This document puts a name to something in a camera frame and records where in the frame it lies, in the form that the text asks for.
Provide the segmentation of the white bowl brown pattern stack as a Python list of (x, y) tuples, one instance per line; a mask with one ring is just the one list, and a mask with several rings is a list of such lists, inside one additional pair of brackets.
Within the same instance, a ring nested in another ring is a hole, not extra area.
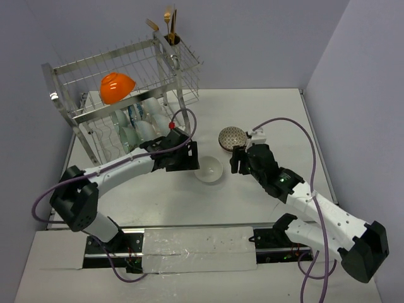
[(196, 178), (204, 183), (214, 183), (218, 181), (223, 174), (223, 165), (212, 156), (199, 158), (199, 169), (194, 171)]

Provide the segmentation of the white bowl front stack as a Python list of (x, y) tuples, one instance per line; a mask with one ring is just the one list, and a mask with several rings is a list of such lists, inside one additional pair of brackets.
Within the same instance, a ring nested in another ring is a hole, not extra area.
[(151, 122), (155, 131), (162, 136), (170, 133), (169, 123), (170, 119), (163, 114), (154, 114), (151, 116)]

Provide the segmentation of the white bowl orange stack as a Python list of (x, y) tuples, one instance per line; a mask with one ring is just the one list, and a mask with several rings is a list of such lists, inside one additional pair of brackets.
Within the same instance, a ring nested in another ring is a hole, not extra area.
[(147, 121), (136, 121), (135, 128), (143, 141), (151, 141), (157, 137), (152, 124)]

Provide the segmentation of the mint bowl gold rim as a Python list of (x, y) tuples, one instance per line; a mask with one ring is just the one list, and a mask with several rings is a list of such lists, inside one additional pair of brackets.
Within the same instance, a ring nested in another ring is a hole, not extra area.
[(119, 138), (125, 153), (130, 153), (141, 143), (138, 133), (133, 128), (120, 127)]

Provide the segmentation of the blue floral bowl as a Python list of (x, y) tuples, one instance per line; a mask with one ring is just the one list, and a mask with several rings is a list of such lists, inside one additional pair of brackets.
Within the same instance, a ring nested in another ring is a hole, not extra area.
[(144, 108), (139, 103), (134, 104), (135, 112), (136, 112), (136, 119), (143, 121), (146, 118), (146, 113)]

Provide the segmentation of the white orange bottom bowl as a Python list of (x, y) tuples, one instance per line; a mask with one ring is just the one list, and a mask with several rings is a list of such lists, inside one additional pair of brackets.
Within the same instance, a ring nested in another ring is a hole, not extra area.
[(104, 104), (120, 102), (135, 88), (136, 82), (128, 75), (112, 72), (104, 76), (100, 82), (100, 98)]

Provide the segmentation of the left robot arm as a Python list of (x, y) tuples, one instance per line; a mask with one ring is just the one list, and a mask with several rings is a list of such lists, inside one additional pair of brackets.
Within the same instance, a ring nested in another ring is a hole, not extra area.
[(71, 166), (63, 173), (50, 205), (71, 231), (84, 232), (114, 252), (128, 240), (122, 228), (98, 210), (99, 198), (122, 183), (159, 169), (199, 169), (197, 142), (174, 128), (167, 136), (146, 141), (111, 163), (86, 170)]

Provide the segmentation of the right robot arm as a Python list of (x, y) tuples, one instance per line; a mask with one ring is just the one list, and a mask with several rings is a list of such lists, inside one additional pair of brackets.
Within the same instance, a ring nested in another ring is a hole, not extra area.
[(385, 227), (368, 223), (344, 211), (290, 169), (275, 161), (267, 144), (237, 146), (230, 159), (231, 172), (251, 175), (271, 197), (300, 211), (319, 227), (309, 226), (295, 215), (285, 214), (276, 222), (275, 242), (282, 247), (294, 243), (328, 252), (355, 280), (367, 283), (389, 254)]

